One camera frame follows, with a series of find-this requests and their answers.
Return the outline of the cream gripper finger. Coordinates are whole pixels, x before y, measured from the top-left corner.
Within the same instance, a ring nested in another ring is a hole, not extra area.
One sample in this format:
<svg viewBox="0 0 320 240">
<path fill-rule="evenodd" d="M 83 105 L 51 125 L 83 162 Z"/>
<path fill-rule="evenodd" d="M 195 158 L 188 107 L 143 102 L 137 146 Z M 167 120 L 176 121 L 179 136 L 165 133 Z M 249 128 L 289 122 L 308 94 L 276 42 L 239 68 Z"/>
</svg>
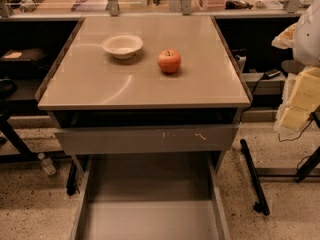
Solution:
<svg viewBox="0 0 320 240">
<path fill-rule="evenodd" d="M 290 89 L 279 125 L 300 130 L 312 112 L 320 106 L 320 68 L 305 67 L 296 77 Z"/>
</svg>

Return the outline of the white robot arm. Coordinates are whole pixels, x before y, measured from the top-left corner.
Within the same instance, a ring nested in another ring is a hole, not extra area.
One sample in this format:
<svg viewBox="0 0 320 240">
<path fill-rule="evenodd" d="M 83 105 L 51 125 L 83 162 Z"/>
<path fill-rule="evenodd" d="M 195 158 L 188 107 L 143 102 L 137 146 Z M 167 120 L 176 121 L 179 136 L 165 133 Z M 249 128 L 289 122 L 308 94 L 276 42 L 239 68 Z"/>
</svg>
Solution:
<svg viewBox="0 0 320 240">
<path fill-rule="evenodd" d="M 298 22 L 276 36 L 271 45 L 291 48 L 294 60 L 304 65 L 278 117 L 280 127 L 300 130 L 320 106 L 320 0 L 314 0 Z"/>
</svg>

